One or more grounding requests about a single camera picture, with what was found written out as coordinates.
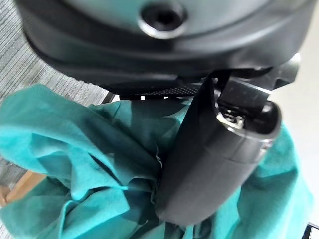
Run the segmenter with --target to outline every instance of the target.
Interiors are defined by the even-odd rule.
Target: screw hole
[[[157,31],[172,32],[184,23],[185,12],[178,5],[157,3],[143,8],[141,20]]]

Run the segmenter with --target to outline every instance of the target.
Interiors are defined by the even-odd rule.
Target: crumpled fabric
[[[210,218],[181,227],[156,217],[161,166],[188,105],[165,99],[86,108],[39,84],[9,96],[0,108],[0,154],[47,177],[0,210],[3,223],[22,239],[300,239],[313,199],[285,126]]]

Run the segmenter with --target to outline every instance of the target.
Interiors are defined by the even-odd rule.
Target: gray carpet
[[[30,49],[21,31],[13,0],[0,0],[0,104],[19,89],[42,83],[83,105],[100,104],[107,91],[64,76]],[[0,184],[14,187],[24,170],[0,158]],[[0,222],[0,239],[11,238]]]

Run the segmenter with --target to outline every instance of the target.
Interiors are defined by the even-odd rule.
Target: wooden frame
[[[9,203],[23,198],[44,178],[45,176],[42,174],[27,171],[12,190],[0,185],[0,206],[5,207]]]

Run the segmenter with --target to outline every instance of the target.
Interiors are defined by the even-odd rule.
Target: teal fabric
[[[0,108],[0,153],[48,177],[2,208],[0,218],[23,239],[300,239],[313,199],[285,127],[217,213],[189,227],[158,220],[161,164],[188,104],[165,99],[86,108],[43,85],[11,95]]]

